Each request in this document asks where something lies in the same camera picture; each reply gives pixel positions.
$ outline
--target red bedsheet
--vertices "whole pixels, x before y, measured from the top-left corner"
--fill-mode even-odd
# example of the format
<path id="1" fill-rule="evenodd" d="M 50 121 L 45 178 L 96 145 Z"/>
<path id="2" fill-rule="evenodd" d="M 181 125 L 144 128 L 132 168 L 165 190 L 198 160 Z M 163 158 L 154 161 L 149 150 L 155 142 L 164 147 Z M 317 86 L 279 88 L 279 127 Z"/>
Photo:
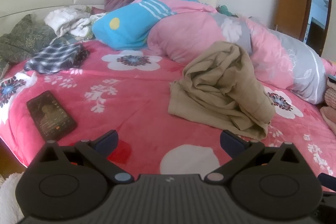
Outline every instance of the red bedsheet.
<path id="1" fill-rule="evenodd" d="M 120 143 L 109 159 L 135 177 L 140 173 L 204 176 L 230 160 L 219 144 L 221 130 L 167 113 L 169 83 L 181 77 L 182 65 L 149 50 L 116 52 L 98 41 L 86 42 L 85 47 L 91 54 L 81 69 L 33 74 L 31 86 L 15 95 L 8 118 L 0 113 L 0 137 L 22 164 L 28 165 L 44 143 L 26 102 L 46 90 L 78 123 L 60 145 L 93 140 L 115 129 Z M 22 67 L 13 68 L 8 77 Z M 290 91 L 265 86 L 277 113 L 263 142 L 268 146 L 293 142 L 316 175 L 333 175 L 336 136 L 319 110 Z"/>

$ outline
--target smartphone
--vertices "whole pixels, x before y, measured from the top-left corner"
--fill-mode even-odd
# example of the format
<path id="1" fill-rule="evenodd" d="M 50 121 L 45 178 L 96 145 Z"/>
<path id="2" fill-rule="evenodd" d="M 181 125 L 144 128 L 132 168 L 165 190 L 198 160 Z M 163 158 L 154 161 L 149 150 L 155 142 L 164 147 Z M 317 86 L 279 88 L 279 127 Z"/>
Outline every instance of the smartphone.
<path id="1" fill-rule="evenodd" d="M 29 100 L 27 108 L 45 141 L 58 141 L 77 127 L 75 120 L 61 107 L 50 90 Z"/>

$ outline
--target black device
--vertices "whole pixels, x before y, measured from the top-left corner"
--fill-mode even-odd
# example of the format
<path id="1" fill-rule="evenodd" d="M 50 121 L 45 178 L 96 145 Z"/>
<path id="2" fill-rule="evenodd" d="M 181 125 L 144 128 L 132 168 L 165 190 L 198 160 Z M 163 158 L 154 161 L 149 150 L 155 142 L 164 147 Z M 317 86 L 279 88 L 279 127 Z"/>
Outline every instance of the black device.
<path id="1" fill-rule="evenodd" d="M 61 107 L 50 90 L 29 100 L 27 107 L 45 141 L 57 141 L 77 127 L 75 120 Z"/>
<path id="2" fill-rule="evenodd" d="M 117 143 L 114 130 L 74 146 L 48 141 L 16 187 L 20 223 L 335 223 L 336 195 L 322 191 L 292 143 L 265 147 L 223 131 L 221 147 L 232 160 L 204 180 L 140 175 L 136 181 L 106 159 Z M 321 178 L 335 187 L 335 178 Z"/>

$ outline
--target open door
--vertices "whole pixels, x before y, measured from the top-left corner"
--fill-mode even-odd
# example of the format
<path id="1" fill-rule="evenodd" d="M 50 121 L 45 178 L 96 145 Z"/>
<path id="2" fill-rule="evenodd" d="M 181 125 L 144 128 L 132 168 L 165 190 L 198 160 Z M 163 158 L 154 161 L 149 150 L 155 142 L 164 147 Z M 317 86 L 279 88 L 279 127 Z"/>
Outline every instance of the open door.
<path id="1" fill-rule="evenodd" d="M 300 38 L 307 0 L 279 0 L 274 30 Z"/>

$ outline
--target wooden floor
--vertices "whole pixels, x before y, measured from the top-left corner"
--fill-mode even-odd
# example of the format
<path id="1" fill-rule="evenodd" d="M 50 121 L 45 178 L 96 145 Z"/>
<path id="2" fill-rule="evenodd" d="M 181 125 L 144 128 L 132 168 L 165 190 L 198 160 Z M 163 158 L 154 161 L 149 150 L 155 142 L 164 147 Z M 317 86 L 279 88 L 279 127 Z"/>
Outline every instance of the wooden floor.
<path id="1" fill-rule="evenodd" d="M 8 178 L 10 174 L 22 173 L 25 169 L 0 139 L 0 174 Z"/>

